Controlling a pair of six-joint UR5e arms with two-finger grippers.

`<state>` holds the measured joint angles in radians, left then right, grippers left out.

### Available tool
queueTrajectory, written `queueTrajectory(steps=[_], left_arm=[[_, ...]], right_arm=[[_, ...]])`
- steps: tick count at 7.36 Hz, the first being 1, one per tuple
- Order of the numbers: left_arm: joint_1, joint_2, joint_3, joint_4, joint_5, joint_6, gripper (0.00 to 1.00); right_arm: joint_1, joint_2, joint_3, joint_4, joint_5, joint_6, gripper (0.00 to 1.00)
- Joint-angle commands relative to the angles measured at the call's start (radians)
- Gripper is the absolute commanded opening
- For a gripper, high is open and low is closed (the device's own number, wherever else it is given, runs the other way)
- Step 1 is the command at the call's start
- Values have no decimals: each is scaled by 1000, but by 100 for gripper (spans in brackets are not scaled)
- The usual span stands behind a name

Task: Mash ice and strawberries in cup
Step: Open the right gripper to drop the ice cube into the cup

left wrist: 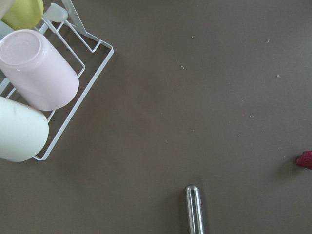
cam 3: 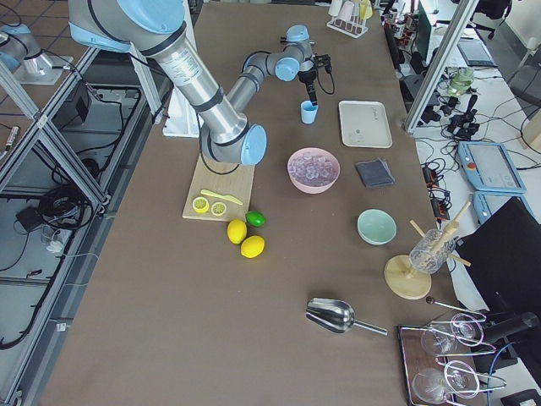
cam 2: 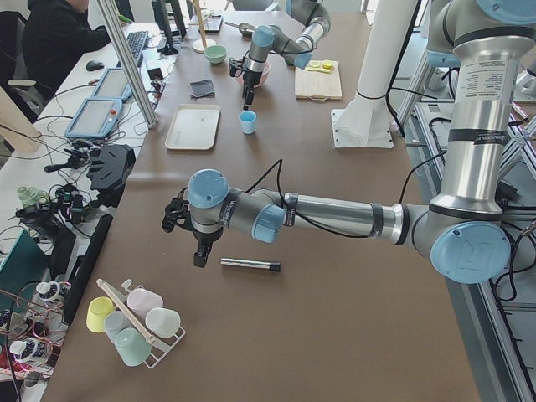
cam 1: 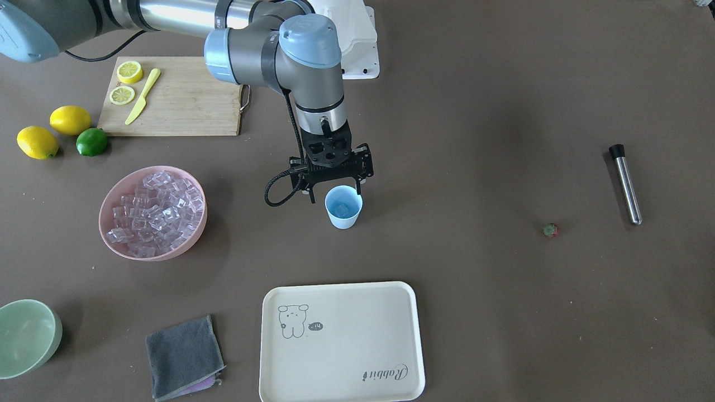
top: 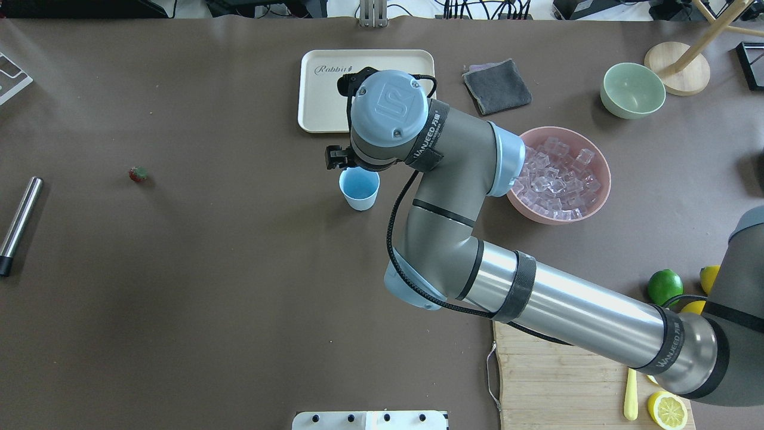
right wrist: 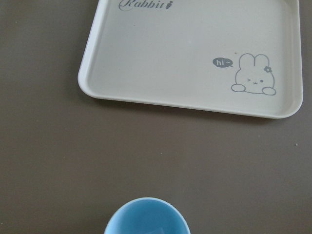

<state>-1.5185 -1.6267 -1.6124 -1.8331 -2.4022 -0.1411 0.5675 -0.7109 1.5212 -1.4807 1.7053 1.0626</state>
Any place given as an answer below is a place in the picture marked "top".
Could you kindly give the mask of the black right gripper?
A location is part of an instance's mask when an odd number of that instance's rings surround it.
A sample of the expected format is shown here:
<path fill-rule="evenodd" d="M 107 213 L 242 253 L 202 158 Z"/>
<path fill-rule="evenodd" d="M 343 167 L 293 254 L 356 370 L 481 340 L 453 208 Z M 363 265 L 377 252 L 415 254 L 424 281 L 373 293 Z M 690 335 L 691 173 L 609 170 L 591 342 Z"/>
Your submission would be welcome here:
<path fill-rule="evenodd" d="M 327 170 L 357 168 L 356 153 L 351 146 L 328 145 L 325 148 L 325 166 Z"/>

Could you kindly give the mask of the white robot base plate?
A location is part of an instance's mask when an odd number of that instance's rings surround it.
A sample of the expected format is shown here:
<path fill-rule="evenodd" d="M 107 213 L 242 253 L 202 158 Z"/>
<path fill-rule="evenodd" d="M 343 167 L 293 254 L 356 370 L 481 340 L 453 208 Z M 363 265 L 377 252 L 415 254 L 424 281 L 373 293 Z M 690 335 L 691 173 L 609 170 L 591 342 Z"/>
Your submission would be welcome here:
<path fill-rule="evenodd" d="M 304 411 L 292 429 L 448 429 L 448 414 L 425 410 Z"/>

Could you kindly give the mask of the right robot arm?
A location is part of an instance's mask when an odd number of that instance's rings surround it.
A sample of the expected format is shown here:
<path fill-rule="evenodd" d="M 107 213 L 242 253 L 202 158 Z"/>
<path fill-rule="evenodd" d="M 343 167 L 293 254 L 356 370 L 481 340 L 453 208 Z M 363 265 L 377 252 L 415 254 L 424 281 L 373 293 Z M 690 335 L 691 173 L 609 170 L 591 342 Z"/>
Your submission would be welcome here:
<path fill-rule="evenodd" d="M 473 236 L 489 196 L 523 168 L 519 136 L 429 98 L 420 75 L 371 67 L 343 75 L 350 144 L 326 166 L 423 178 L 399 247 L 386 234 L 387 288 L 425 309 L 489 318 L 654 376 L 672 394 L 716 406 L 762 405 L 762 207 L 740 217 L 701 315 L 675 313 Z"/>

